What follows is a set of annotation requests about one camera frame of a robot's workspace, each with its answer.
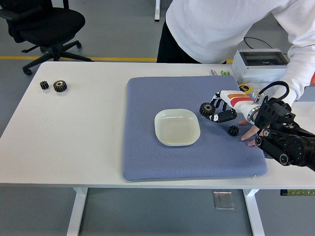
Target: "wire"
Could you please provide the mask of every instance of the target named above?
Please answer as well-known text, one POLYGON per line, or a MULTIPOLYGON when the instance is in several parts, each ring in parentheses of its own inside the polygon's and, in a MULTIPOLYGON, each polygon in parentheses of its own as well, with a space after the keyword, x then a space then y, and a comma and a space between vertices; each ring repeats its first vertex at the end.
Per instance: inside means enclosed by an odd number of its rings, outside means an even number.
POLYGON ((265 92, 268 88, 275 86, 275 85, 282 85, 285 86, 286 88, 286 92, 284 93, 284 95, 282 95, 279 98, 270 98, 270 100, 268 100, 269 103, 275 103, 275 102, 279 102, 281 100, 283 100, 285 97, 288 96, 289 94, 289 85, 287 85, 286 82, 284 81, 274 81, 272 83, 270 83, 269 85, 267 85, 266 87, 264 87, 258 94, 261 95, 263 92, 265 92))
POLYGON ((259 40, 259 41, 261 41, 261 42, 263 42, 263 43, 265 43, 265 44, 267 44, 270 48, 272 48, 267 42, 265 42, 264 40, 261 40, 261 39, 259 39, 259 38, 254 38, 254 37, 244 37, 244 42, 246 43, 246 45, 247 46, 249 46, 251 49, 254 49, 254 48, 252 48, 248 43, 247 43, 247 41, 246 41, 246 39, 247 38, 252 38, 252 39, 256 39, 256 40, 259 40))

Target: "white plastic box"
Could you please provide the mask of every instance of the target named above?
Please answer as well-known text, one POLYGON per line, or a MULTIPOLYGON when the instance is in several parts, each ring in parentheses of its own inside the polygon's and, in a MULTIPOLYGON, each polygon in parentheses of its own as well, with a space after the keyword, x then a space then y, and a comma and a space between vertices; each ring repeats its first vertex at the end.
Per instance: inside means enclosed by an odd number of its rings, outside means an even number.
POLYGON ((267 83, 279 80, 287 64, 279 49, 239 49, 232 69, 239 84, 267 83))

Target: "human hand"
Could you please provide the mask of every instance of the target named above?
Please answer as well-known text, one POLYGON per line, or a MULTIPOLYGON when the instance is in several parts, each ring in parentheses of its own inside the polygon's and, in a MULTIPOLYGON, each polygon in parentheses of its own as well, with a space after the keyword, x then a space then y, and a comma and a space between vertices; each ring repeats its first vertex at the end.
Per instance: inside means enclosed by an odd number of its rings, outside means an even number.
MULTIPOLYGON (((244 119, 242 121, 240 121, 238 123, 239 125, 243 126, 243 125, 247 125, 249 124, 249 122, 244 119)), ((253 125, 249 131, 247 131, 242 137, 241 137, 241 140, 244 141, 244 140, 247 140, 249 139, 250 137, 252 137, 253 135, 255 135, 257 132, 259 131, 259 128, 257 128, 255 125, 253 125)), ((247 146, 256 146, 255 144, 255 139, 254 140, 251 140, 247 143, 247 146)))

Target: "person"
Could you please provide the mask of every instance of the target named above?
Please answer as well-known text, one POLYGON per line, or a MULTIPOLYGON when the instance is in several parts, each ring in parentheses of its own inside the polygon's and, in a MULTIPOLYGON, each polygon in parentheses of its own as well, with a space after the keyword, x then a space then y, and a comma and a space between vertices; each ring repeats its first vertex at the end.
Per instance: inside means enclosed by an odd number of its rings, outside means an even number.
MULTIPOLYGON (((173 0, 166 12, 157 62, 224 63, 236 53, 251 26, 269 14, 292 44, 287 54, 290 62, 280 79, 290 88, 283 101, 292 105, 310 85, 315 71, 314 0, 173 0)), ((284 93, 285 88, 279 86, 274 97, 284 93)), ((248 140, 258 130, 253 126, 241 140, 248 140)), ((247 145, 253 146, 254 140, 247 145)))

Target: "gear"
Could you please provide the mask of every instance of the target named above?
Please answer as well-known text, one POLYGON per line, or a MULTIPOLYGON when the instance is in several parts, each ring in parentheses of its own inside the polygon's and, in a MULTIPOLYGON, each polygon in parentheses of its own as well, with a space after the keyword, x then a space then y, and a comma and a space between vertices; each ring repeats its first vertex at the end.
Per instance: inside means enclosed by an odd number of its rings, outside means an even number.
POLYGON ((67 84, 63 80, 54 82, 54 89, 56 92, 63 92, 67 89, 67 84))
POLYGON ((209 102, 202 103, 199 109, 200 114, 205 116, 212 116, 215 113, 216 109, 213 104, 209 102))
POLYGON ((238 134, 238 127, 236 125, 232 125, 228 129, 228 134, 231 136, 236 136, 238 134))
POLYGON ((39 83, 39 85, 41 86, 42 89, 48 89, 49 88, 47 81, 42 81, 39 83))

